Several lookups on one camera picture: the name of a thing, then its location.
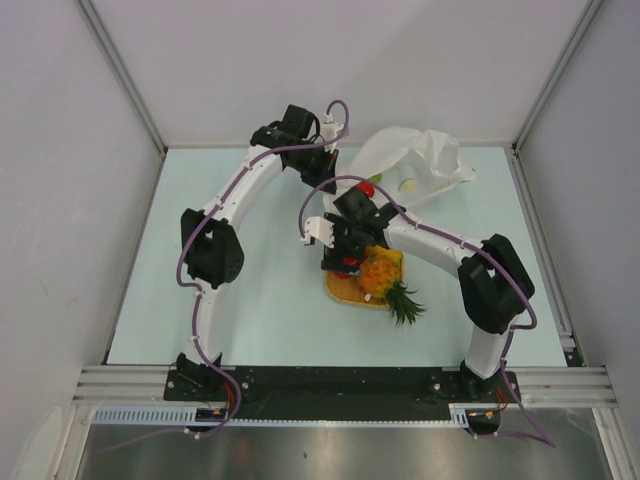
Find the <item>fake mango yellow green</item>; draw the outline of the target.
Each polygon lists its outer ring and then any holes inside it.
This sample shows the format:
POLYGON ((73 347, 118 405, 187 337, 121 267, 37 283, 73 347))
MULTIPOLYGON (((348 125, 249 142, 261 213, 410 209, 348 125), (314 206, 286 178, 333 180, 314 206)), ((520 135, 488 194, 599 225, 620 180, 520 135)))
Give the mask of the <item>fake mango yellow green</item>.
POLYGON ((399 268, 403 267, 404 254, 401 251, 398 251, 398 250, 395 250, 395 249, 382 248, 380 250, 380 254, 383 255, 388 260, 392 261, 399 268))

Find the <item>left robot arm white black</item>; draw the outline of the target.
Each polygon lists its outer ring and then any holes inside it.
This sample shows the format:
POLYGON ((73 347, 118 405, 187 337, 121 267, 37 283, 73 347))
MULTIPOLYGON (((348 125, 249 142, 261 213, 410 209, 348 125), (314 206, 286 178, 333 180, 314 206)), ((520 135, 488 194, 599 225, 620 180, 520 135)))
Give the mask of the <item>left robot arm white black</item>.
POLYGON ((341 100, 329 104, 323 119, 303 107, 288 106, 282 119, 252 134, 246 156, 220 193, 202 209, 183 212, 176 281, 194 290, 195 303, 188 346, 176 365, 197 398, 214 397, 226 382, 220 367, 222 354, 212 347, 210 337, 226 286, 244 266, 238 238, 242 220, 262 191, 287 168, 312 187, 333 177, 336 146, 348 125, 349 109, 341 100))

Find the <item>fake pineapple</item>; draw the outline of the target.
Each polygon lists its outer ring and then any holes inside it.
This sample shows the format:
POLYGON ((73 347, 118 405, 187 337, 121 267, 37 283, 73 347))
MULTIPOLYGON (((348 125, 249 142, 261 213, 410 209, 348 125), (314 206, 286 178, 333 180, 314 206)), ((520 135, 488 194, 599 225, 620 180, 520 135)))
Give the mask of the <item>fake pineapple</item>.
POLYGON ((425 309, 411 296, 415 291, 404 283, 404 262, 399 268, 380 254, 382 246, 370 246, 365 249, 367 260, 361 265, 356 281, 360 289, 370 298, 385 300, 396 325, 414 324, 425 309))

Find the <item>fake red bell pepper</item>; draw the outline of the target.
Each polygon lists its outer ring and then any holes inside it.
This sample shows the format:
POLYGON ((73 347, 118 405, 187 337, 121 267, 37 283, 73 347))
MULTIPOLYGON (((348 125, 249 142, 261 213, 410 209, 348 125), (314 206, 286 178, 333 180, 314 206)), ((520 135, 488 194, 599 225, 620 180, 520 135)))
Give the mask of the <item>fake red bell pepper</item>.
POLYGON ((358 276, 360 274, 361 265, 366 260, 366 255, 361 258, 343 257, 341 262, 332 270, 332 273, 340 279, 358 276))

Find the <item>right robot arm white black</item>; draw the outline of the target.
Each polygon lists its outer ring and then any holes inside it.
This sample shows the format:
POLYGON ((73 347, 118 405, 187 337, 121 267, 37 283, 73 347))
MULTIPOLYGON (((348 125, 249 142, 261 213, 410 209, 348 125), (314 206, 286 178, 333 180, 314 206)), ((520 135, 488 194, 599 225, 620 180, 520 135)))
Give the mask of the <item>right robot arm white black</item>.
POLYGON ((353 187, 335 200, 333 210, 305 220, 303 239, 322 243, 324 271, 350 281, 359 300, 387 308, 399 325, 415 323, 425 311, 404 280, 407 255, 453 276, 473 324, 461 363, 462 391, 473 401, 496 391, 514 320, 530 309, 535 292, 506 237, 469 241, 421 223, 394 201, 378 206, 353 187))

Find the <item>white plastic bag lemon print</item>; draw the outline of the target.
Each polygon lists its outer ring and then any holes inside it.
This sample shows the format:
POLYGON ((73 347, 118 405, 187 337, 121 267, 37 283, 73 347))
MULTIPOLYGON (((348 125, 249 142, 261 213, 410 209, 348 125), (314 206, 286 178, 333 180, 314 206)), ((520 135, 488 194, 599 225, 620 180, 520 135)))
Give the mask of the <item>white plastic bag lemon print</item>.
POLYGON ((399 205, 413 210, 435 196, 476 179, 475 170, 461 157, 458 141, 434 130, 389 127, 374 134, 355 157, 340 166, 336 174, 369 178, 382 174, 374 183, 399 205), (405 179, 415 179, 417 188, 401 193, 405 179))

